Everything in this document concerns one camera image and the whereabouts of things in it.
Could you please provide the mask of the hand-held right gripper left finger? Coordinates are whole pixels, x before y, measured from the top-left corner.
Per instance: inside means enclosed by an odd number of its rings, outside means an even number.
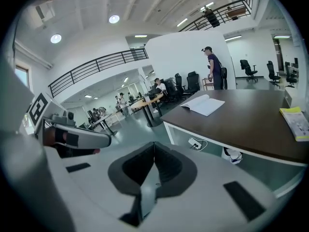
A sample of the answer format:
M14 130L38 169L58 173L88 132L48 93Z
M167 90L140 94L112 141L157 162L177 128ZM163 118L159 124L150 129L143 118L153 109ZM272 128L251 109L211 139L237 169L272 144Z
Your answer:
M140 195L140 187L154 164L154 146L154 142L144 144L109 166L108 177L120 193Z

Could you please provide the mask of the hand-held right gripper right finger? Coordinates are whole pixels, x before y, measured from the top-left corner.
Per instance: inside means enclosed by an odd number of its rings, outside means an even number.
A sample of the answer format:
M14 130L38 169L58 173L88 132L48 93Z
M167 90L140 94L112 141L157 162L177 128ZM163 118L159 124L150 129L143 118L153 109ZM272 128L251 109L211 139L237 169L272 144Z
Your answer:
M197 177L197 167L191 159L159 142L154 143L154 163L161 183L156 189L157 199L181 195Z

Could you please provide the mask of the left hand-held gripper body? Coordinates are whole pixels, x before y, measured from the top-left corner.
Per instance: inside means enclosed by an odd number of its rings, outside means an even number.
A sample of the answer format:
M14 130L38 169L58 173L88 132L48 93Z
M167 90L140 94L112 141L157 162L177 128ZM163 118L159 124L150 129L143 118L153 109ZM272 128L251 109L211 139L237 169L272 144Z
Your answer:
M74 113L66 110L47 93L40 93L28 110L34 136L43 145L44 131L55 124L76 127Z

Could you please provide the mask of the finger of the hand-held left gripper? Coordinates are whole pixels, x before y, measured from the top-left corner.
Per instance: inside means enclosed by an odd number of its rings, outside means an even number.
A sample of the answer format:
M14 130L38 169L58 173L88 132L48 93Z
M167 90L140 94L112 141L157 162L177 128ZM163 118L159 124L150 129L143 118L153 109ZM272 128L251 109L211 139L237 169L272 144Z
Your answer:
M79 127L55 124L55 128L66 132L65 143L57 142L74 149L99 149L111 145L112 138L108 134L82 129Z

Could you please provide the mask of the person's left hand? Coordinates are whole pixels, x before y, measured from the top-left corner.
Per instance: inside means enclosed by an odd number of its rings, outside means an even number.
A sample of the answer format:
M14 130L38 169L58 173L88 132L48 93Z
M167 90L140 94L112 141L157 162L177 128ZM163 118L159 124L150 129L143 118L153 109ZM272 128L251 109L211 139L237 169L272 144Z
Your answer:
M71 149L66 144L68 132L55 127L44 131L43 145L56 149L61 158L71 158L85 155L98 154L100 149Z

